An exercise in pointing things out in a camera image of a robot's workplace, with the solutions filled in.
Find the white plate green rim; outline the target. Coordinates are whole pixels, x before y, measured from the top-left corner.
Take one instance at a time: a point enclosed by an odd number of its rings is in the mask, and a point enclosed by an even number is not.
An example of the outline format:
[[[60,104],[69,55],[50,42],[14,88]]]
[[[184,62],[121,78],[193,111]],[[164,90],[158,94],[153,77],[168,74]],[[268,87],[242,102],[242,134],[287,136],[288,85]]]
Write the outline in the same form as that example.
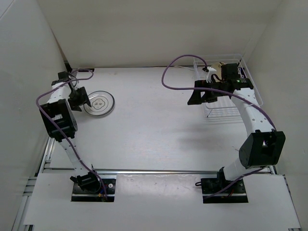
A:
[[[88,98],[90,101],[90,106],[85,104],[83,107],[85,112],[91,116],[106,116],[112,112],[115,106],[114,96],[107,91],[94,91],[88,95]]]

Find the cream yellow plate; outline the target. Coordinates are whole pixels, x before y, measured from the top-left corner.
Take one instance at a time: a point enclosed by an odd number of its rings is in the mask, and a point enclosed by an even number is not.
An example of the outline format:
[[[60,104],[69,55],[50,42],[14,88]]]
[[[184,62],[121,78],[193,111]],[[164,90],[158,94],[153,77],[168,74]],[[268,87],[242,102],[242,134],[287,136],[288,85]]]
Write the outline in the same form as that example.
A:
[[[223,62],[218,62],[218,63],[213,63],[211,65],[212,68],[214,68],[216,70],[216,75],[221,78],[221,67],[225,65],[225,63]]]

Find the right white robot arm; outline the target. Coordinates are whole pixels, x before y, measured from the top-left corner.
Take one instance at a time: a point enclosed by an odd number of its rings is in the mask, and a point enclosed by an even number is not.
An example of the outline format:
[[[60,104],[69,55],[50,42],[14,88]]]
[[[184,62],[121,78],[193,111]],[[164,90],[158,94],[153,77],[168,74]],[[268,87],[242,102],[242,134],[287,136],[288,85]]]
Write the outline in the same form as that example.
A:
[[[237,107],[245,125],[247,139],[239,149],[238,158],[222,169],[222,177],[216,180],[221,192],[228,192],[233,180],[259,168],[278,163],[285,143],[285,134],[277,131],[256,100],[254,85],[239,73],[236,63],[219,67],[204,67],[205,77],[194,83],[195,90],[189,105],[214,103],[219,97],[229,96]]]

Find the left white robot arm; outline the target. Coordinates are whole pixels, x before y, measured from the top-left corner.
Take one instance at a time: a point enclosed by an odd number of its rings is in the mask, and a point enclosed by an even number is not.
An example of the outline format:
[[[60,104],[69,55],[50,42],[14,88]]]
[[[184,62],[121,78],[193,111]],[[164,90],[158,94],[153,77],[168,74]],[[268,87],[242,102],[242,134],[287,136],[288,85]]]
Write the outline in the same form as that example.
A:
[[[77,84],[77,79],[66,71],[58,73],[53,81],[50,98],[45,104],[36,100],[46,131],[65,150],[75,175],[70,179],[83,191],[96,193],[101,188],[101,181],[93,167],[88,167],[77,153],[75,133],[78,130],[73,111],[81,111],[82,105],[90,106],[90,100],[84,87]]]

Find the metal rail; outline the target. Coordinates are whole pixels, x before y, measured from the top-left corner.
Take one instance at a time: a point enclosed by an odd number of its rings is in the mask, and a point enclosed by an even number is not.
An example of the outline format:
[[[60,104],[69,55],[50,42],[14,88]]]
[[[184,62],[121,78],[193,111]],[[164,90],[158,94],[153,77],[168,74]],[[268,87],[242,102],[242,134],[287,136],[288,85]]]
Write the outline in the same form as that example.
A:
[[[74,173],[70,168],[45,168],[43,173]],[[115,174],[215,174],[217,171],[199,171],[199,170],[110,170],[99,169],[99,175],[115,175]]]

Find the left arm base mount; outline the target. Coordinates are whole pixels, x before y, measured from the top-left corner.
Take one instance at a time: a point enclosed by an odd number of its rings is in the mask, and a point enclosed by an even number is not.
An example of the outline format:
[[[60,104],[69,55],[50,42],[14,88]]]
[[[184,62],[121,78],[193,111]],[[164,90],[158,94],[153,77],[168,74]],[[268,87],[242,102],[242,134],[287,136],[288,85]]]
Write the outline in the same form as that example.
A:
[[[107,176],[102,178],[103,183],[96,175],[89,172],[85,176],[71,176],[73,189],[72,202],[114,202],[116,178]]]

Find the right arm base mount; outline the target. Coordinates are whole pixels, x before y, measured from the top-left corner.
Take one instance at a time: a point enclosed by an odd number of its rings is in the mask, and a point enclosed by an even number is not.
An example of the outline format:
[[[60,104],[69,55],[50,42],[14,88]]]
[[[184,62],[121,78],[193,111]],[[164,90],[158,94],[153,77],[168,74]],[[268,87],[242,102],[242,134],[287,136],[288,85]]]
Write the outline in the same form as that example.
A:
[[[195,183],[201,187],[204,204],[242,204],[248,203],[243,179],[226,180],[223,168],[215,178],[201,178]]]

